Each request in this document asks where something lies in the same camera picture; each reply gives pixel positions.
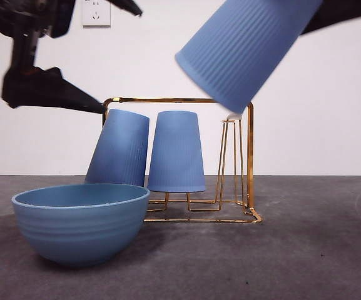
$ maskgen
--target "white backdrop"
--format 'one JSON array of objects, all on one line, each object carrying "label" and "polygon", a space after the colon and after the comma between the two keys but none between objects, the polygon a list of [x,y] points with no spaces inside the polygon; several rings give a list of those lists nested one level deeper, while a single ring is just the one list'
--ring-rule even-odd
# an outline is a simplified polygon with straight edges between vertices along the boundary
[{"label": "white backdrop", "polygon": [[[173,56],[222,0],[138,0],[143,17],[112,8],[109,29],[83,29],[77,2],[69,34],[40,40],[38,66],[59,66],[100,101],[207,97]],[[0,34],[0,91],[10,55],[11,39]],[[361,175],[361,18],[299,38],[253,103],[255,174]],[[228,113],[219,105],[119,108],[151,118],[151,142],[158,111],[196,111],[205,172],[216,172],[220,120]],[[100,129],[96,114],[11,109],[0,100],[0,174],[85,174]]]}]

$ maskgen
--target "wire rack frame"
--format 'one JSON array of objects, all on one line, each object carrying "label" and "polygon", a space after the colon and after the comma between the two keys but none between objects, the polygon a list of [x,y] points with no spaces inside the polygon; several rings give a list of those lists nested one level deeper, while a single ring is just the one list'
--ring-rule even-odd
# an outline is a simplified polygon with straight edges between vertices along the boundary
[{"label": "wire rack frame", "polygon": [[[171,98],[171,97],[163,97],[163,98],[133,98],[133,97],[111,97],[108,98],[104,103],[104,113],[102,117],[102,123],[104,125],[106,118],[108,117],[109,105],[112,103],[205,103],[212,104],[217,103],[213,99],[209,98]],[[146,219],[144,220],[146,223],[166,223],[166,222],[204,222],[204,223],[260,223],[262,222],[262,217],[255,211],[255,194],[254,194],[254,177],[253,177],[253,132],[254,132],[254,108],[253,104],[250,103],[247,107],[247,194],[244,194],[244,173],[242,167],[241,179],[242,179],[242,198],[241,201],[238,201],[236,198],[231,200],[222,199],[223,192],[223,177],[224,177],[224,165],[225,165],[225,155],[222,155],[222,150],[226,149],[226,141],[224,140],[224,134],[226,130],[226,135],[228,131],[228,125],[230,123],[234,123],[234,128],[236,127],[236,121],[223,121],[223,132],[222,132],[222,145],[221,145],[221,157],[220,164],[218,170],[218,177],[216,182],[216,194],[215,199],[213,200],[192,200],[190,193],[186,194],[185,200],[174,200],[170,199],[170,194],[165,192],[165,200],[150,200],[150,204],[161,204],[163,208],[161,209],[149,209]],[[241,120],[239,120],[239,128],[240,128],[240,154],[241,161],[243,162],[242,153],[242,125]],[[233,203],[242,207],[242,213],[246,218],[242,219],[224,219],[220,217],[216,218],[193,218],[193,217],[185,217],[185,218],[157,218],[157,217],[149,217],[151,214],[157,211],[165,211],[168,207],[169,203],[187,203],[187,208],[190,212],[196,212],[198,214],[199,211],[221,211],[222,203]],[[192,203],[200,203],[200,204],[218,204],[218,207],[215,209],[192,209]]]}]

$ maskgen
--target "ribbed plastic cup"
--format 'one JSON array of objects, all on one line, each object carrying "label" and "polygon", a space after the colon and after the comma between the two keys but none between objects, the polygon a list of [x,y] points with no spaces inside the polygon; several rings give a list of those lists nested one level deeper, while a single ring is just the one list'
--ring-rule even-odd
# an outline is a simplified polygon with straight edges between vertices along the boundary
[{"label": "ribbed plastic cup", "polygon": [[196,113],[163,111],[158,114],[148,189],[171,193],[205,191]]},{"label": "ribbed plastic cup", "polygon": [[213,99],[241,114],[322,0],[227,0],[176,54]]},{"label": "ribbed plastic cup", "polygon": [[85,183],[144,186],[149,125],[146,116],[110,109]]}]

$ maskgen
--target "wall outlet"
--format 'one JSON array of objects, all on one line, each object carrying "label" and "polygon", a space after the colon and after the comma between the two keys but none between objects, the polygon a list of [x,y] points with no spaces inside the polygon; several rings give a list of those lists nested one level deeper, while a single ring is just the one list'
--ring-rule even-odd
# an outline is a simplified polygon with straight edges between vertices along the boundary
[{"label": "wall outlet", "polygon": [[107,0],[83,0],[84,27],[110,27],[111,4]]}]

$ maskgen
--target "gray carpet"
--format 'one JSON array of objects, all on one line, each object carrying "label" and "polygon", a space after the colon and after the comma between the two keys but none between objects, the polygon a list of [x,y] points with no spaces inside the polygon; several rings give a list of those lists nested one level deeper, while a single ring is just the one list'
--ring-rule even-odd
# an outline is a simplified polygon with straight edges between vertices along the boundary
[{"label": "gray carpet", "polygon": [[10,198],[82,180],[0,176],[0,299],[361,300],[361,177],[257,176],[260,224],[144,224],[111,261],[68,269],[29,247]]}]

